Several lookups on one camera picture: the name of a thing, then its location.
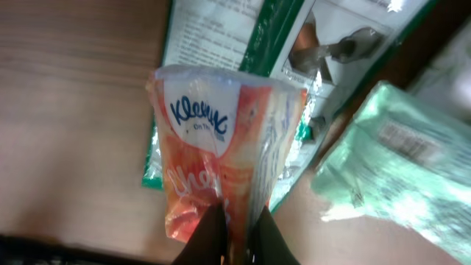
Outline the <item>white tube with tan cap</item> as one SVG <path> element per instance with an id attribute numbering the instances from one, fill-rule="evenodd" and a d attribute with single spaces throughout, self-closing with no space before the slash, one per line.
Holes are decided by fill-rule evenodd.
<path id="1" fill-rule="evenodd" d="M 470 21 L 409 85 L 408 91 L 435 108 L 470 123 Z"/>

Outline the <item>mint green small packet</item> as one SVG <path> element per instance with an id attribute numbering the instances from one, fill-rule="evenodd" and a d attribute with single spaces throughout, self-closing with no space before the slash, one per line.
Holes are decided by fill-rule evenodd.
<path id="1" fill-rule="evenodd" d="M 470 262 L 470 127 L 379 82 L 318 165 L 325 222 L 370 216 Z"/>

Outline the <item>green white package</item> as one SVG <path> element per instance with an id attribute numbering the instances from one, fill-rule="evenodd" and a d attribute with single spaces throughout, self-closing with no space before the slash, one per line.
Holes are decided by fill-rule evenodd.
<path id="1" fill-rule="evenodd" d="M 432 1 L 172 1 L 163 64 L 268 74 L 307 88 L 307 110 L 269 207 L 279 208 L 327 128 Z"/>

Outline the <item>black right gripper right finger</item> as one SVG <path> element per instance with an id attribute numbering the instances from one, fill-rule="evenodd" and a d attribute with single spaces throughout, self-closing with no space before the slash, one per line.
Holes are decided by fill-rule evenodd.
<path id="1" fill-rule="evenodd" d="M 266 206 L 249 235 L 247 250 L 246 264 L 300 265 Z"/>

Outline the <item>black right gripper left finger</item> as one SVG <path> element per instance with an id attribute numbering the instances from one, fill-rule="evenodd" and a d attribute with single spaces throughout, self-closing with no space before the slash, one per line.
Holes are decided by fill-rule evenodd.
<path id="1" fill-rule="evenodd" d="M 222 204 L 210 206 L 181 253 L 171 265 L 220 265 L 227 251 L 227 228 Z"/>

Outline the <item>orange tissue pack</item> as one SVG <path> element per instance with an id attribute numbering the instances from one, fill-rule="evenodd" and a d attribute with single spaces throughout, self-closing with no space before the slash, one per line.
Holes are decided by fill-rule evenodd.
<path id="1" fill-rule="evenodd" d="M 189 240 L 222 205 L 230 251 L 243 251 L 296 135 L 307 92 L 280 80 L 204 66 L 164 66 L 147 85 L 166 192 L 166 234 Z"/>

